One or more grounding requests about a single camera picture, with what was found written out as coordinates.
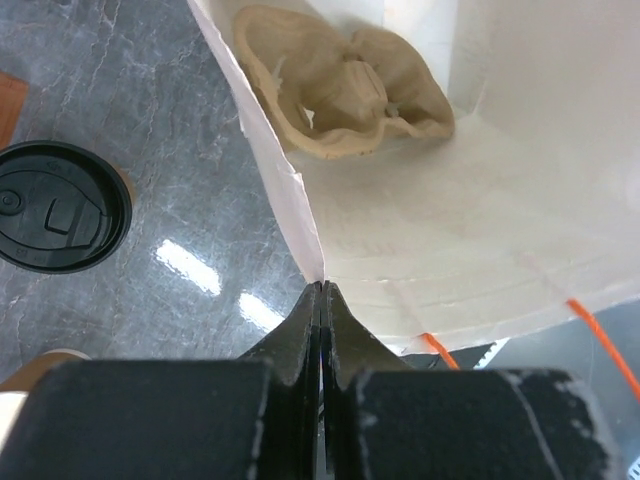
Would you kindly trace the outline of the white paper takeout bag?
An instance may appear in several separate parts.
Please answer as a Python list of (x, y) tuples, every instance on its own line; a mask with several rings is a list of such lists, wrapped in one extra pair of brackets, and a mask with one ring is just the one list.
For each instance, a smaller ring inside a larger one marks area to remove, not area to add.
[[(324, 159), (284, 150), (236, 58), (233, 20), (267, 5), (346, 37), (398, 34), (454, 112), (448, 139), (387, 137)], [(639, 295), (635, 1), (193, 1), (301, 273), (336, 283), (399, 352), (448, 354)]]

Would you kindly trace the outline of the brown paper cup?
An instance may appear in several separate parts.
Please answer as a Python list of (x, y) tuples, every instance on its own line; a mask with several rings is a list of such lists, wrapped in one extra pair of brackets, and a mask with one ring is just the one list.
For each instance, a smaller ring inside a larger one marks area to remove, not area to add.
[(126, 171), (124, 171), (123, 169), (121, 169), (118, 166), (115, 166), (115, 170), (118, 173), (118, 175), (120, 176), (120, 178), (122, 179), (122, 181), (124, 182), (129, 198), (131, 200), (131, 204), (135, 205), (136, 202), (136, 191), (135, 191), (135, 185), (132, 182), (130, 176), (128, 175), (128, 173)]
[(23, 365), (8, 379), (1, 383), (1, 447), (13, 428), (13, 425), (37, 382), (57, 365), (77, 360), (89, 360), (86, 354), (70, 350), (55, 349), (45, 352)]

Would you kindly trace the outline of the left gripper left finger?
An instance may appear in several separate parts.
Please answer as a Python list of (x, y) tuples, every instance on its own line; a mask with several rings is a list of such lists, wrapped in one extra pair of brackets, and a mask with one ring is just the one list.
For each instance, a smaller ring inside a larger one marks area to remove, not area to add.
[(76, 360), (35, 385), (5, 479), (311, 479), (320, 288), (235, 360)]

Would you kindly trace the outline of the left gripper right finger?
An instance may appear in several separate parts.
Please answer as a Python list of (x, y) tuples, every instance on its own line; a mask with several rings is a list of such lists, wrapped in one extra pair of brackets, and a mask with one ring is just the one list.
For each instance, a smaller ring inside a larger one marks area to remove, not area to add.
[(339, 479), (623, 479), (600, 406), (545, 368), (418, 370), (323, 287), (326, 451)]

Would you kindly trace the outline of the black plastic cup lid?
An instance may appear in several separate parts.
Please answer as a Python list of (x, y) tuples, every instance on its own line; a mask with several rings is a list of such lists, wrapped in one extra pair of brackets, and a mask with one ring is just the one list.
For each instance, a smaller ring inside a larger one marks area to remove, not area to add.
[(71, 274), (113, 255), (133, 205), (113, 166), (81, 147), (27, 141), (1, 151), (1, 258), (42, 274)]

